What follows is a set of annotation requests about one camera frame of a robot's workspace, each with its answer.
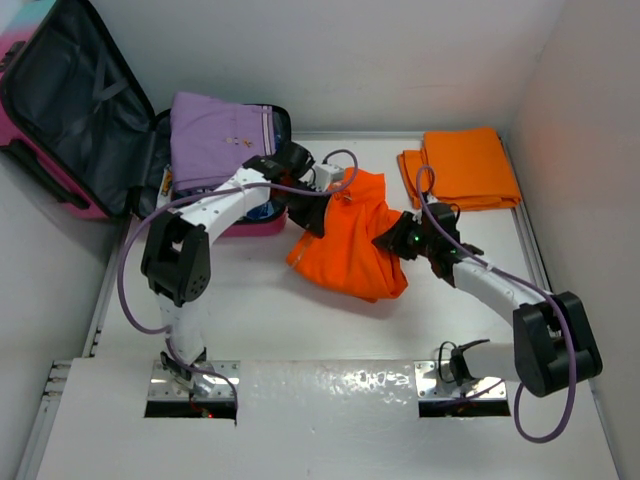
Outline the blue white patterned shorts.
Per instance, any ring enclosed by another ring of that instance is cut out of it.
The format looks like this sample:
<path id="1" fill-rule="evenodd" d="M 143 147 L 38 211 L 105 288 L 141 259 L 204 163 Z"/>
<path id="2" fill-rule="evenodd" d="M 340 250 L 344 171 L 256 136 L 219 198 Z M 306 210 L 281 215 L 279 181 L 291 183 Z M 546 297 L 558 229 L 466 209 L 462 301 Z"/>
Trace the blue white patterned shorts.
<path id="1" fill-rule="evenodd" d="M 245 218 L 248 221 L 261 221 L 267 219 L 273 215 L 274 207 L 270 202 L 266 202 L 258 207 L 255 207 L 248 211 Z"/>

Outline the orange polo shirt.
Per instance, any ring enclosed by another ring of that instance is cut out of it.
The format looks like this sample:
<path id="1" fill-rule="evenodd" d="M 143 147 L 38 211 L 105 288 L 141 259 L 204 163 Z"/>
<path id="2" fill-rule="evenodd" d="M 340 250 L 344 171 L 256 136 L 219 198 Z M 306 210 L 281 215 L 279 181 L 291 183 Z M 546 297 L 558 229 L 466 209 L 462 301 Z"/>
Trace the orange polo shirt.
<path id="1" fill-rule="evenodd" d="M 386 202 L 385 176 L 360 170 L 348 188 L 330 198 L 325 235 L 304 233 L 286 262 L 304 279 L 327 290 L 371 303 L 396 299 L 408 287 L 401 261 L 378 249 L 373 240 L 400 216 Z"/>

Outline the orange cloth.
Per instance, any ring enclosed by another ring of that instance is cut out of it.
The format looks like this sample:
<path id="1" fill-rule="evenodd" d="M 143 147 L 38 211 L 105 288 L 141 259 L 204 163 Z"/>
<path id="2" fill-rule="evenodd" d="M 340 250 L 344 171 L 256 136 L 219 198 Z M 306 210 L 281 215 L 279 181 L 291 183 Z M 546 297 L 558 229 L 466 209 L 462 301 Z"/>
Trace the orange cloth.
<path id="1" fill-rule="evenodd" d="M 501 139 L 491 127 L 462 131 L 430 131 L 419 150 L 405 150 L 397 162 L 412 206 L 421 207 L 419 192 L 427 188 L 430 166 L 436 175 L 431 194 L 464 211 L 511 209 L 522 201 L 518 183 Z"/>

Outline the purple shirt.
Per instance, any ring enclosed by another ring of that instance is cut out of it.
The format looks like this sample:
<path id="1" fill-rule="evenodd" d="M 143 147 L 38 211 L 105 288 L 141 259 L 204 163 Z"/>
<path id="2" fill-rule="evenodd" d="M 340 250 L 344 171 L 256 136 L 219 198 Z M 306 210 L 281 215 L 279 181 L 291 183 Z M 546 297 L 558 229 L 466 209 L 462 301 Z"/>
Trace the purple shirt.
<path id="1" fill-rule="evenodd" d="M 215 188 L 252 157 L 276 151 L 270 106 L 178 92 L 170 112 L 170 130 L 176 192 Z"/>

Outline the pink suitcase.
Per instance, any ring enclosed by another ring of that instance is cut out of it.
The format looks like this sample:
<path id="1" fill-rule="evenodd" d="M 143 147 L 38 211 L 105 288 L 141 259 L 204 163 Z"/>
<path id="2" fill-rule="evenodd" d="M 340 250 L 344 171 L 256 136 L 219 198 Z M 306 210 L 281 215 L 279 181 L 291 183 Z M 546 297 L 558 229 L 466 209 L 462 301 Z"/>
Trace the pink suitcase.
<path id="1" fill-rule="evenodd" d="M 291 141 L 284 108 L 243 105 L 273 109 L 276 151 Z M 2 33 L 2 152 L 80 218 L 146 218 L 200 191 L 173 188 L 171 108 L 154 109 L 87 1 L 29 2 Z"/>

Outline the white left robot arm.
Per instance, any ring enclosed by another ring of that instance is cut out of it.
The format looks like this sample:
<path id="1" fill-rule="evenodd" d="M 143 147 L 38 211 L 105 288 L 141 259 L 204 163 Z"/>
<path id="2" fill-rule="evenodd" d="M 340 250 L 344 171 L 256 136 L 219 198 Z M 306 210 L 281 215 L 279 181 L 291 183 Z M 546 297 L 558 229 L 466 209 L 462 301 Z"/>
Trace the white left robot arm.
<path id="1" fill-rule="evenodd" d="M 160 309 L 162 325 L 155 332 L 165 338 L 165 369 L 185 383 L 196 375 L 216 374 L 206 363 L 201 323 L 188 312 L 209 285 L 211 245 L 274 192 L 300 226 L 323 233 L 321 215 L 344 178 L 344 168 L 317 163 L 307 149 L 288 142 L 273 155 L 245 161 L 219 186 L 170 202 L 147 217 L 141 273 Z"/>

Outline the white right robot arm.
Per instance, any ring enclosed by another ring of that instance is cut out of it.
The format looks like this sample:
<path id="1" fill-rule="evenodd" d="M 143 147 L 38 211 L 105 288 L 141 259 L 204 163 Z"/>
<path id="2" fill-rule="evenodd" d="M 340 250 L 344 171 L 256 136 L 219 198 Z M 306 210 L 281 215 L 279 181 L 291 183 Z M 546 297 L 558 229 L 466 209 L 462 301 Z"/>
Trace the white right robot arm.
<path id="1" fill-rule="evenodd" d="M 481 249 L 461 242 L 450 205 L 431 203 L 420 216 L 404 212 L 372 243 L 401 259 L 427 258 L 437 278 L 475 297 L 511 327 L 509 344 L 481 339 L 454 347 L 448 381 L 464 386 L 500 377 L 542 398 L 601 374 L 602 358 L 580 298 L 537 291 L 491 266 Z"/>

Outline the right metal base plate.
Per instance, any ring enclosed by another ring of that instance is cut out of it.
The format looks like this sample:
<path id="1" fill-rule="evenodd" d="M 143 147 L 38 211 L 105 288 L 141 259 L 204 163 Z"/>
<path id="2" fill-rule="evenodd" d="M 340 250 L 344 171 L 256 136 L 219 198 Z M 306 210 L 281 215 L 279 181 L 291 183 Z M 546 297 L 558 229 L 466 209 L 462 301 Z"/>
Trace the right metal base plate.
<path id="1" fill-rule="evenodd" d="M 449 369 L 448 360 L 428 360 L 414 364 L 418 398 L 427 402 L 458 399 L 475 401 L 507 400 L 505 382 L 496 377 L 474 379 L 458 386 Z"/>

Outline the metal base plate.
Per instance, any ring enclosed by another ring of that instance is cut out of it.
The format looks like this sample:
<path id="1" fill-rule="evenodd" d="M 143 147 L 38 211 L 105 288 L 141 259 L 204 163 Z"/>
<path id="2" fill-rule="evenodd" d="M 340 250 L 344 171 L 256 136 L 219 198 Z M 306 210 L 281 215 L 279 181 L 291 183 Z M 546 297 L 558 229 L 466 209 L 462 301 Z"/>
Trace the metal base plate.
<path id="1" fill-rule="evenodd" d="M 165 367 L 160 360 L 155 360 L 146 399 L 159 402 L 178 402 L 189 399 L 199 402 L 233 401 L 231 384 L 235 387 L 239 386 L 238 373 L 237 368 L 227 372 L 228 381 L 216 376 L 196 373 L 191 380 L 187 381 Z"/>
<path id="2" fill-rule="evenodd" d="M 427 402 L 458 399 L 475 401 L 507 400 L 505 382 L 496 377 L 474 379 L 458 386 L 449 369 L 448 360 L 428 360 L 414 364 L 418 398 Z"/>

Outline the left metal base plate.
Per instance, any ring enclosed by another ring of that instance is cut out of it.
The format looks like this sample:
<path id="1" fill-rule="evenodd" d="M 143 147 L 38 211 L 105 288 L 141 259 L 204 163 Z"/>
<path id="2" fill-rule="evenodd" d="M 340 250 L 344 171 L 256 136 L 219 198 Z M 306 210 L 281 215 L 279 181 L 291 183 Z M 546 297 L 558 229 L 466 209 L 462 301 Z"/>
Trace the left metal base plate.
<path id="1" fill-rule="evenodd" d="M 228 381 L 216 376 L 196 373 L 191 380 L 187 381 L 165 367 L 160 360 L 155 360 L 146 399 L 159 402 L 178 402 L 189 399 L 199 402 L 233 401 L 231 384 L 235 387 L 239 386 L 238 373 L 237 368 L 227 372 Z"/>

